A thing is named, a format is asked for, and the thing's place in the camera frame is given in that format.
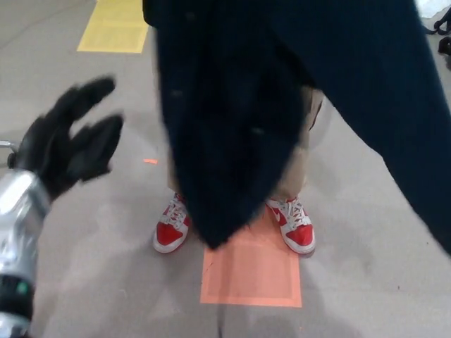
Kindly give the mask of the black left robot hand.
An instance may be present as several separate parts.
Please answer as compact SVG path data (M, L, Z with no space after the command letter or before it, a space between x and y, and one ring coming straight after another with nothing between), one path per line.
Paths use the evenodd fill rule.
M123 115L110 114L74 135L70 129L115 88L112 76L70 87L48 113L31 124L18 150L8 156L8 167L34 173L52 201L78 182L110 173L109 163L121 137Z

